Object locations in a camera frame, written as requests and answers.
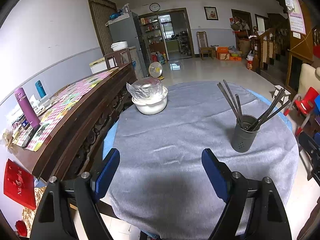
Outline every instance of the tiled floor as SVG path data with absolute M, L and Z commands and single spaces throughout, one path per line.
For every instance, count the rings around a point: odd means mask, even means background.
M 170 60 L 163 65 L 164 79 L 162 83 L 168 87 L 182 82 L 202 80 L 222 81 L 225 79 L 227 82 L 253 90 L 272 101 L 274 86 L 257 73 L 247 70 L 245 64 L 245 61 L 219 61 L 217 59 L 212 60 L 211 58 L 205 58 L 204 60 L 200 58 Z M 289 115 L 288 118 L 292 123 L 293 130 L 295 130 L 297 123 L 301 124 L 303 120 L 297 117 L 295 111 L 291 111 Z M 302 160 L 305 160 L 306 163 L 306 156 L 303 153 L 300 155 L 291 195 L 285 207 L 292 239 L 297 238 L 299 231 L 309 218 L 310 212 L 320 196 L 320 187 L 315 180 L 313 178 L 310 181 L 307 180 L 307 171 Z M 106 203 L 109 202 L 107 197 L 102 200 Z M 139 239 L 140 231 L 133 225 L 105 215 L 102 215 L 102 218 L 115 240 Z M 78 212 L 76 212 L 74 222 L 79 239 L 87 239 Z
M 174 60 L 174 59 L 182 59 L 182 58 L 190 58 L 191 56 L 188 56 L 187 54 L 182 54 L 178 51 L 170 51 L 168 52 L 168 58 L 170 60 Z

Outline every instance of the white bowl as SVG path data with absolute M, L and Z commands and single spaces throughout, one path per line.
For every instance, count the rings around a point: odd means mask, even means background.
M 137 103 L 135 102 L 134 98 L 132 98 L 132 102 L 143 114 L 157 114 L 160 113 L 167 105 L 167 95 L 165 95 L 165 97 L 160 102 L 154 103 L 152 105 Z

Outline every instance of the orange box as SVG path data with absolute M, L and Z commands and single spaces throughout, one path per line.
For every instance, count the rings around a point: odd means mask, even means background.
M 231 57 L 230 60 L 241 61 L 241 57 Z
M 219 60 L 230 60 L 230 54 L 229 53 L 219 53 Z
M 217 49 L 218 53 L 228 53 L 228 47 L 218 47 Z

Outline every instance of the window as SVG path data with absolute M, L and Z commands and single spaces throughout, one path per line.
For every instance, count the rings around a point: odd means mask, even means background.
M 257 17 L 257 23 L 258 23 L 258 30 L 265 32 L 266 30 L 265 30 L 265 26 L 264 26 L 264 19 Z
M 160 19 L 161 30 L 164 35 L 164 38 L 171 39 L 171 36 L 174 35 L 174 32 L 173 32 L 170 14 L 160 15 L 159 19 Z
M 163 34 L 164 34 L 165 39 L 171 39 L 171 36 L 174 35 L 174 32 L 173 31 L 166 31 L 166 32 L 163 32 Z

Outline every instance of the gray tablecloth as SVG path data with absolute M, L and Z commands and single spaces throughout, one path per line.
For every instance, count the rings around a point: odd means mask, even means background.
M 242 87 L 243 114 L 260 116 L 268 106 Z M 155 115 L 131 106 L 119 118 L 114 147 L 120 165 L 109 188 L 115 214 L 162 239 L 208 239 L 225 203 L 217 197 L 201 164 L 210 148 L 231 171 L 246 178 L 273 179 L 286 204 L 298 166 L 298 145 L 275 116 L 260 128 L 251 149 L 230 145 L 236 118 L 216 82 L 169 87 L 167 107 Z M 245 230 L 248 206 L 238 234 Z

